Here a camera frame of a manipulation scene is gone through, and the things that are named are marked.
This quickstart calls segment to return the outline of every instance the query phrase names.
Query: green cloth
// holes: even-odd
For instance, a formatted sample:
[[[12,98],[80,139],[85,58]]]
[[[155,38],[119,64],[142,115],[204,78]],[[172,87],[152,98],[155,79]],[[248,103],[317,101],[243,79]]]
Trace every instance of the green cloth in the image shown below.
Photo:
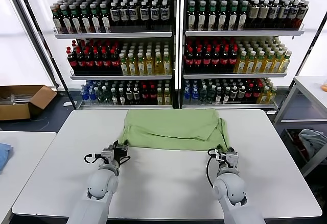
[[[168,150],[229,148],[226,121],[214,109],[129,110],[119,144]]]

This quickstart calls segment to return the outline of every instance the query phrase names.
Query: table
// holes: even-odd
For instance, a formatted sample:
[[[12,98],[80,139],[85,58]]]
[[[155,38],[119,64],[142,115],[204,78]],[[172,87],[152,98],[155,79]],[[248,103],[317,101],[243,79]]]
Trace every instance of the table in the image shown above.
[[[9,223],[11,207],[55,138],[55,132],[0,131],[0,143],[13,147],[13,154],[0,171],[0,223]]]
[[[221,110],[247,196],[265,218],[320,216],[322,211],[262,110]],[[127,110],[73,111],[13,206],[17,215],[68,217],[96,165],[83,157],[114,142]],[[109,218],[223,219],[206,179],[206,152],[129,148]],[[211,179],[217,164],[209,169]]]
[[[281,109],[279,110],[274,125],[278,126],[281,123],[285,125],[320,125],[327,123],[327,92],[324,92],[320,86],[327,77],[310,77],[310,76],[296,76],[294,77],[295,85],[292,87],[290,93],[285,99]],[[315,108],[321,113],[324,118],[320,119],[283,119],[287,109],[294,101],[297,94],[301,92],[307,99],[309,99]],[[318,164],[320,164],[327,157],[327,144],[320,149],[320,151],[310,159],[307,164],[300,170],[304,177],[306,177]]]

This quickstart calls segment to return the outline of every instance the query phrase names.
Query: brown cardboard box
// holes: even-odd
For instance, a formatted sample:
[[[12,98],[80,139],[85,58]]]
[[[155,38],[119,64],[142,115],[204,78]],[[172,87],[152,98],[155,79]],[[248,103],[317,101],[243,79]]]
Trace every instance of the brown cardboard box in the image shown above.
[[[28,119],[40,114],[57,95],[44,85],[0,86],[0,97],[11,94],[33,95],[29,103],[15,105],[0,105],[0,120]]]

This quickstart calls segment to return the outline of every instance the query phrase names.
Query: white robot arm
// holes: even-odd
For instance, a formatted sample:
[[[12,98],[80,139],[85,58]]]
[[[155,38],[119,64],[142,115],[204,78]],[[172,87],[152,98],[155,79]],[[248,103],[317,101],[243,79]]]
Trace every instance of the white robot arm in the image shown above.
[[[265,224],[262,214],[248,202],[245,182],[237,170],[238,154],[231,148],[225,154],[215,150],[209,155],[220,163],[213,189],[224,212],[224,223]]]
[[[89,177],[87,189],[82,198],[75,205],[67,224],[105,224],[108,219],[109,206],[113,194],[118,187],[120,160],[129,159],[127,146],[117,147],[117,142],[103,149],[100,154],[95,154],[95,163],[103,160],[99,169]]]

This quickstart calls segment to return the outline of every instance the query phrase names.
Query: metal shelf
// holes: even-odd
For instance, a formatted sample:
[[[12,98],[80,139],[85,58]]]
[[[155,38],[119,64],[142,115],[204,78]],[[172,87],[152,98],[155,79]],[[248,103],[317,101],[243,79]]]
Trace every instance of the metal shelf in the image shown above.
[[[140,75],[140,76],[75,76],[72,80],[170,80],[172,75]]]
[[[220,74],[184,74],[184,79],[231,79],[231,78],[281,78],[287,73],[220,73]]]
[[[304,25],[299,30],[241,30],[241,31],[185,31],[187,37],[200,36],[300,36],[304,33]]]
[[[194,109],[277,109],[277,105],[273,104],[185,104],[182,108]]]

